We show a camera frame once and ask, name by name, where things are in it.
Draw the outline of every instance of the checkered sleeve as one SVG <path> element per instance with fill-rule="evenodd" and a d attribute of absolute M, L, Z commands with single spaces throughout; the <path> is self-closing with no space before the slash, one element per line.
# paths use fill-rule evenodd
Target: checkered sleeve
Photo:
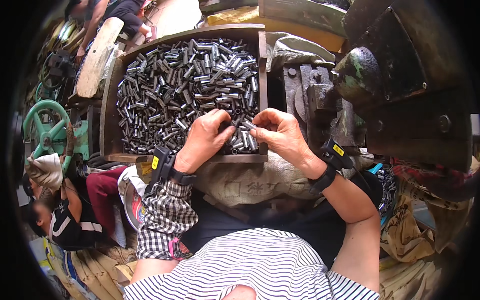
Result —
<path fill-rule="evenodd" d="M 139 259 L 171 260 L 182 257 L 179 239 L 198 221 L 190 205 L 191 193 L 192 185 L 161 180 L 155 183 L 150 193 L 143 196 L 145 218 L 138 228 Z"/>

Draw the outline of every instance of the left hand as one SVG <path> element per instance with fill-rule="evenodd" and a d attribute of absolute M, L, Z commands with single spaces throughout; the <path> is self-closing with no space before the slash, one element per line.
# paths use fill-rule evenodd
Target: left hand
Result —
<path fill-rule="evenodd" d="M 217 153 L 235 132 L 235 126 L 228 126 L 221 133 L 218 133 L 218 127 L 222 122 L 231 120 L 225 110 L 217 108 L 196 119 L 185 146 L 177 154 L 173 166 L 175 170 L 192 174 Z"/>
<path fill-rule="evenodd" d="M 75 57 L 75 62 L 80 64 L 82 62 L 82 59 L 84 59 L 85 56 L 85 48 L 80 44 L 78 47 L 77 51 L 77 56 Z"/>

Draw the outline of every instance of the wooden tray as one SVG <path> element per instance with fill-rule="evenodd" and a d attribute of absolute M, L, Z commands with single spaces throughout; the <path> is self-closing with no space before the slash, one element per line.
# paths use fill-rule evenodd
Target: wooden tray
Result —
<path fill-rule="evenodd" d="M 164 36 L 124 53 L 117 57 L 111 64 L 108 71 L 105 91 L 103 93 L 102 109 L 100 115 L 100 154 L 109 161 L 118 162 L 146 162 L 152 161 L 152 155 L 134 155 L 123 153 L 123 144 L 121 141 L 121 127 L 118 125 L 121 117 L 115 107 L 117 103 L 118 84 L 123 79 L 123 75 L 130 64 L 139 53 L 146 53 L 156 48 L 158 44 L 171 45 L 179 40 L 189 41 L 192 38 L 215 38 L 226 37 L 234 40 L 243 39 L 244 42 L 257 45 L 256 53 L 252 53 L 257 58 L 259 67 L 258 94 L 259 110 L 267 108 L 267 76 L 266 76 L 266 39 L 265 26 L 263 24 L 229 24 L 208 26 L 178 34 Z M 262 163 L 267 161 L 267 145 L 260 144 L 258 154 L 237 154 L 237 155 L 215 155 L 209 162 L 217 163 Z"/>

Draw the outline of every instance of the person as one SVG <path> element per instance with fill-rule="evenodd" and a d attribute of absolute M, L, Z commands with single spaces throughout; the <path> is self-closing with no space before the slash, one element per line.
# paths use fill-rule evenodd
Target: person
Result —
<path fill-rule="evenodd" d="M 65 9 L 65 19 L 70 15 L 85 14 L 84 27 L 75 38 L 63 48 L 68 50 L 82 37 L 75 61 L 80 63 L 85 56 L 85 49 L 95 38 L 100 22 L 111 17 L 117 17 L 124 22 L 123 32 L 134 36 L 140 32 L 145 36 L 145 42 L 156 39 L 156 26 L 147 26 L 137 16 L 144 0 L 70 0 Z"/>
<path fill-rule="evenodd" d="M 213 156 L 235 131 L 229 126 L 218 132 L 225 121 L 230 115 L 218 109 L 196 119 L 176 155 L 175 170 L 192 174 Z M 250 133 L 258 142 L 307 178 L 323 175 L 327 165 L 308 148 L 294 116 L 268 108 L 252 122 L 258 127 Z M 317 218 L 309 215 L 289 230 L 248 227 L 202 204 L 191 185 L 162 178 L 142 199 L 139 260 L 124 298 L 378 299 L 380 218 L 365 191 L 372 194 L 340 174 L 323 190 L 328 202 L 314 211 L 330 205 L 344 224 L 343 233 L 336 229 L 332 236 L 329 226 L 318 228 Z M 335 238 L 343 242 L 328 269 L 319 254 Z M 180 241 L 195 252 L 192 257 L 182 259 Z"/>
<path fill-rule="evenodd" d="M 83 195 L 69 178 L 64 178 L 60 192 L 53 192 L 25 174 L 23 188 L 31 197 L 27 209 L 30 228 L 67 251 L 94 247 L 96 242 L 106 241 L 115 233 L 112 198 L 118 197 L 117 180 L 125 168 L 90 174 L 84 182 L 87 193 Z M 81 182 L 77 186 L 83 190 Z"/>

